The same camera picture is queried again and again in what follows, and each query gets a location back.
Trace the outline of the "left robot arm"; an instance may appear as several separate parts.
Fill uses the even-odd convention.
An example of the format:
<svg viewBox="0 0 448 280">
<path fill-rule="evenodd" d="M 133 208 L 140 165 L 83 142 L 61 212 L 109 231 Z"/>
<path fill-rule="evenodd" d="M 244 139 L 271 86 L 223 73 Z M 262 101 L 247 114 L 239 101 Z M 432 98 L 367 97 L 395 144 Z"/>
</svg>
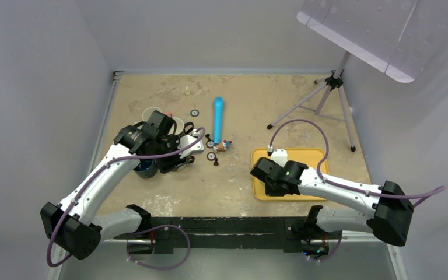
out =
<svg viewBox="0 0 448 280">
<path fill-rule="evenodd" d="M 152 231 L 151 215 L 137 205 L 128 205 L 113 215 L 98 216 L 103 202 L 122 179 L 142 162 L 151 161 L 161 173 L 175 172 L 194 161 L 201 148 L 203 128 L 177 124 L 169 116 L 154 111 L 148 121 L 120 129 L 101 162 L 82 183 L 59 203 L 46 203 L 40 216 L 50 242 L 47 252 L 58 245 L 78 260 L 90 256 L 100 242 L 132 234 L 137 239 Z"/>
</svg>

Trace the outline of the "dark blue ceramic mug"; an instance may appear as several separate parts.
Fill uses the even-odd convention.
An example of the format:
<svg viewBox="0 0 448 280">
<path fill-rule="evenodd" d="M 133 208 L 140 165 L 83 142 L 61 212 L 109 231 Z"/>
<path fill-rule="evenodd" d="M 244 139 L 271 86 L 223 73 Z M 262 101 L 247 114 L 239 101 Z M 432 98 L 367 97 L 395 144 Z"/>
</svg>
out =
<svg viewBox="0 0 448 280">
<path fill-rule="evenodd" d="M 155 160 L 142 160 L 133 171 L 143 179 L 149 179 L 158 172 Z"/>
</svg>

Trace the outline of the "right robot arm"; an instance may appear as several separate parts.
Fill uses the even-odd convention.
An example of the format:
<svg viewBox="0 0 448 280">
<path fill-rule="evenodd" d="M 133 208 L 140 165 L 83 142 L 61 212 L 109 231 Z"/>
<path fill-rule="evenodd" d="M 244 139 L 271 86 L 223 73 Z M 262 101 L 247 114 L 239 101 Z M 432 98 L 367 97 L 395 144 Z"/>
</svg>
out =
<svg viewBox="0 0 448 280">
<path fill-rule="evenodd" d="M 314 216 L 304 222 L 311 237 L 347 230 L 371 233 L 393 246 L 402 247 L 407 242 L 414 206 L 392 181 L 381 186 L 361 184 L 326 175 L 304 163 L 289 160 L 281 166 L 266 157 L 258 159 L 250 174 L 265 184 L 269 196 L 309 195 L 346 207 L 314 210 Z"/>
</svg>

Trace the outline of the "grey teal ceramic mug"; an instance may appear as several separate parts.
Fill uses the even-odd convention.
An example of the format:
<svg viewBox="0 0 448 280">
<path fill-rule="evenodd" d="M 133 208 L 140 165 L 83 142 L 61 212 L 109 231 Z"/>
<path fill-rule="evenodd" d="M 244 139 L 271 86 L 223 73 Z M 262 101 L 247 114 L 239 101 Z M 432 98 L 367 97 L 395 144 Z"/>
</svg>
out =
<svg viewBox="0 0 448 280">
<path fill-rule="evenodd" d="M 135 124 L 133 124 L 132 126 L 137 128 L 137 129 L 141 129 L 141 127 L 145 124 L 144 121 L 140 121 L 140 122 L 136 122 Z"/>
</svg>

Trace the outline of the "black ceramic mug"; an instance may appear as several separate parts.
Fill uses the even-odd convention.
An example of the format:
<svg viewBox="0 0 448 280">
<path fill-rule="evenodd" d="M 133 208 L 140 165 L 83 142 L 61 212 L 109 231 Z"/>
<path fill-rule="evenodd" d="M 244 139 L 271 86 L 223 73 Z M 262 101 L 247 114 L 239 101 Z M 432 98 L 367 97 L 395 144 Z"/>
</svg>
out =
<svg viewBox="0 0 448 280">
<path fill-rule="evenodd" d="M 194 124 L 192 122 L 184 122 L 180 118 L 173 118 L 175 122 L 175 132 L 174 134 L 183 137 L 185 135 L 191 134 L 194 129 Z"/>
</svg>

